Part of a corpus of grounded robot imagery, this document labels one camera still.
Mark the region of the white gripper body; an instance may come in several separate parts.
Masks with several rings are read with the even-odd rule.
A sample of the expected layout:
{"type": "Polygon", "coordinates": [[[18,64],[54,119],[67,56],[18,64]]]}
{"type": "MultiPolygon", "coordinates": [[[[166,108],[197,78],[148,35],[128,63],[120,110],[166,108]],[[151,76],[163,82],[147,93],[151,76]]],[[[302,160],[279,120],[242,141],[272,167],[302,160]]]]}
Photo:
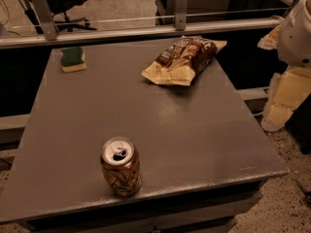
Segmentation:
{"type": "Polygon", "coordinates": [[[311,15],[305,4],[297,4],[282,22],[278,56],[289,65],[311,67],[311,15]]]}

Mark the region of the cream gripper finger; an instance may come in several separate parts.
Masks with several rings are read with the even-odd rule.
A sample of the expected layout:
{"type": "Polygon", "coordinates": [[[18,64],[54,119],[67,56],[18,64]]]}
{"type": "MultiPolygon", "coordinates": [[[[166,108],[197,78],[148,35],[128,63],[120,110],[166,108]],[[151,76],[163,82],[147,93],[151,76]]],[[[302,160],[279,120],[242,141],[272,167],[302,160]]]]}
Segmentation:
{"type": "Polygon", "coordinates": [[[275,73],[268,88],[261,127],[267,132],[283,128],[294,111],[311,94],[311,68],[289,66],[283,74],[275,73]]]}
{"type": "Polygon", "coordinates": [[[279,43],[280,29],[280,25],[272,29],[267,35],[259,40],[258,47],[263,50],[276,50],[279,43]]]}

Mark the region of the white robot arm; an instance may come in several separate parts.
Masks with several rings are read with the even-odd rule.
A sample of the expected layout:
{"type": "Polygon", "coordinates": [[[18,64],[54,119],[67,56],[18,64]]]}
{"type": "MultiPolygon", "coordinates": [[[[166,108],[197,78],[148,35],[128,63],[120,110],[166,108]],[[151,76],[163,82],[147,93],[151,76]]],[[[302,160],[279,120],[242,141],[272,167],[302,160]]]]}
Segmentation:
{"type": "Polygon", "coordinates": [[[299,0],[281,24],[259,40],[258,47],[277,50],[278,58],[288,65],[270,81],[260,123],[264,131],[275,132],[311,94],[311,0],[299,0]]]}

